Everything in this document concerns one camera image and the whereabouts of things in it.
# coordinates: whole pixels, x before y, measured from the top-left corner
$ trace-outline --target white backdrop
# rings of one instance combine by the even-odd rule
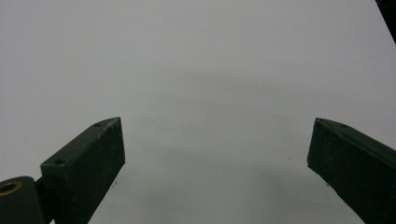
[[[396,148],[395,59],[374,0],[5,0],[0,179],[120,116],[90,223],[362,223],[306,155],[316,117]]]

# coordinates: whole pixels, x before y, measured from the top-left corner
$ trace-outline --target white surface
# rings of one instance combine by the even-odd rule
[[[91,223],[362,223],[306,167],[314,119],[396,148],[374,0],[2,1],[0,179],[121,116]]]

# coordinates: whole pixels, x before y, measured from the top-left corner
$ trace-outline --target black plastic part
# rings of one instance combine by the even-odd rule
[[[0,183],[0,223],[47,223],[32,177],[21,176]]]
[[[367,224],[396,223],[396,151],[338,122],[316,119],[308,166]]]
[[[86,224],[125,163],[120,118],[93,124],[41,164],[57,224]]]
[[[40,177],[35,182],[35,189],[37,190],[38,199],[41,203],[44,220],[46,223],[50,223],[54,219],[54,214],[58,209],[54,191],[45,187],[43,177]]]
[[[396,43],[396,1],[395,0],[376,0],[382,17],[388,26],[390,34]]]

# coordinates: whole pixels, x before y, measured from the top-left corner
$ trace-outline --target screw hole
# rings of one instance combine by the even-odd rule
[[[65,160],[62,160],[62,159],[57,160],[57,161],[55,162],[55,164],[57,164],[57,165],[62,165],[62,164],[64,164],[64,163],[65,163]]]
[[[0,187],[0,196],[14,192],[22,185],[21,182],[10,182]]]

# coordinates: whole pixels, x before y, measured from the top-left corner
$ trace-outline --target white table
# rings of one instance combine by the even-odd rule
[[[90,223],[362,223],[306,167],[314,119],[396,148],[375,0],[3,1],[0,179],[121,116]]]

